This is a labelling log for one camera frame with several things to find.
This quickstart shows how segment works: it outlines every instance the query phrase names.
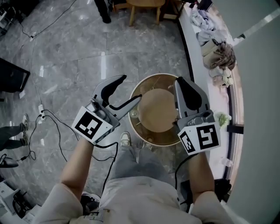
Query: person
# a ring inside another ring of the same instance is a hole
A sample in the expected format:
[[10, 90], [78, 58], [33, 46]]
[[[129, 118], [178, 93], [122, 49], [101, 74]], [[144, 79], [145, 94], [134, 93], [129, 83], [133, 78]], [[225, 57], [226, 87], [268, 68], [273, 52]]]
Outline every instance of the person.
[[[28, 116], [24, 114], [22, 123], [19, 126], [7, 126], [0, 128], [0, 151], [4, 149], [15, 149], [28, 145], [26, 132], [28, 130]], [[20, 140], [10, 139], [22, 132]]]
[[104, 23], [111, 23], [111, 18], [108, 14], [107, 5], [104, 0], [94, 0], [96, 7], [102, 17]]
[[82, 216], [80, 200], [93, 145], [81, 138], [63, 169], [60, 183], [53, 187], [33, 224], [233, 223], [214, 193], [214, 179], [205, 153], [189, 160], [194, 201], [189, 214], [180, 210], [177, 191], [151, 145], [144, 143], [137, 162], [128, 132], [121, 135], [120, 144], [99, 208]]

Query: chair leg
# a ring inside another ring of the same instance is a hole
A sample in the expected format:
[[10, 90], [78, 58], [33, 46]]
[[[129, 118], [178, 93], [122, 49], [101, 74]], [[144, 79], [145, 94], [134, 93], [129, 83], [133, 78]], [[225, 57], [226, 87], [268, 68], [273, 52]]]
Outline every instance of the chair leg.
[[157, 25], [159, 25], [159, 15], [161, 13], [161, 8], [157, 7]]
[[132, 6], [129, 26], [132, 26], [134, 20], [135, 6]]

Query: black pants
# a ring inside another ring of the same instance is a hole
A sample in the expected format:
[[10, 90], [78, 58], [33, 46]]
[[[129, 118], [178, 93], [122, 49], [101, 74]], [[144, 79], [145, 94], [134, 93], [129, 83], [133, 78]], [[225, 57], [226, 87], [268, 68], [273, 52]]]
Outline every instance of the black pants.
[[101, 17], [109, 16], [107, 6], [104, 0], [94, 0]]
[[23, 146], [22, 139], [10, 140], [9, 138], [18, 135], [24, 130], [24, 124], [19, 126], [8, 126], [0, 128], [0, 151], [3, 149], [15, 149]]

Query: forearm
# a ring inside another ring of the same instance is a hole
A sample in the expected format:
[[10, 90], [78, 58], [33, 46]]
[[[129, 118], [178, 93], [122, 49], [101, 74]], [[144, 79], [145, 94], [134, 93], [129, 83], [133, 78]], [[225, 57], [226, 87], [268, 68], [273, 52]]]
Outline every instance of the forearm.
[[189, 180], [193, 201], [206, 191], [214, 191], [214, 177], [204, 152], [189, 160]]
[[60, 176], [60, 182], [65, 184], [79, 200], [88, 177], [92, 151], [93, 145], [82, 137]]

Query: black shoe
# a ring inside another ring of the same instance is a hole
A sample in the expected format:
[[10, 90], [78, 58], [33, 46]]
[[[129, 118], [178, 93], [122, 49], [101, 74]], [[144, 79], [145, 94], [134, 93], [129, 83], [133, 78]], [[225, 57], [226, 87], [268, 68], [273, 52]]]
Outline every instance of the black shoe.
[[111, 23], [111, 18], [108, 15], [102, 16], [102, 21], [104, 23]]

